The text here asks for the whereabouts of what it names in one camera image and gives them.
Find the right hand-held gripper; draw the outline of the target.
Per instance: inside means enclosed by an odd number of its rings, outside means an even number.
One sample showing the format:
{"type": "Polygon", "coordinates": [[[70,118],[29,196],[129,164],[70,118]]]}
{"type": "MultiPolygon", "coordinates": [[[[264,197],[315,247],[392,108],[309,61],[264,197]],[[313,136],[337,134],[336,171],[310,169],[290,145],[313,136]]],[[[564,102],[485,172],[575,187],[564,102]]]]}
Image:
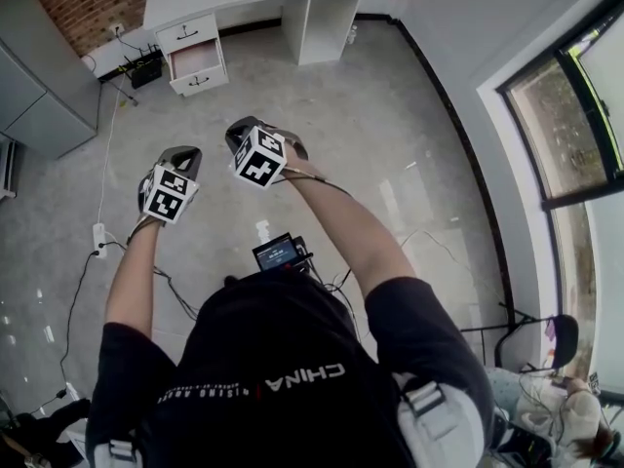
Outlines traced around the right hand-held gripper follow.
{"type": "Polygon", "coordinates": [[[256,117],[244,117],[228,127],[225,142],[233,156],[235,177],[268,188],[287,164],[285,139],[278,128],[256,117]]]}

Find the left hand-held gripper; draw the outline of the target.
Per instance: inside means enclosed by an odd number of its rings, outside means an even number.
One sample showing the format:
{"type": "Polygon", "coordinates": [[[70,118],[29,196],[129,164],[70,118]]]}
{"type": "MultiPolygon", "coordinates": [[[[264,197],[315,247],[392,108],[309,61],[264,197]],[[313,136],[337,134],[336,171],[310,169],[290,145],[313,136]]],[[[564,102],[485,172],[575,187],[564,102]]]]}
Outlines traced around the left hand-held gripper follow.
{"type": "Polygon", "coordinates": [[[140,212],[165,223],[175,224],[199,190],[197,179],[203,153],[195,146],[184,146],[180,170],[166,168],[178,166],[181,147],[170,147],[162,152],[152,171],[140,185],[140,212]]]}

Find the person's right hand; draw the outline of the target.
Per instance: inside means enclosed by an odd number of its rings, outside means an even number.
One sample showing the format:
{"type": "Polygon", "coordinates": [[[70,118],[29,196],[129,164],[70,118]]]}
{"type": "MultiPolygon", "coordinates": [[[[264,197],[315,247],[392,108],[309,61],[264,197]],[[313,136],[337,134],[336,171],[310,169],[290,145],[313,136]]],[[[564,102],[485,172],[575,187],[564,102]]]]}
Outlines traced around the person's right hand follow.
{"type": "Polygon", "coordinates": [[[276,133],[284,138],[285,143],[292,148],[299,159],[304,161],[309,160],[308,152],[299,136],[282,129],[277,130],[276,133]]]}

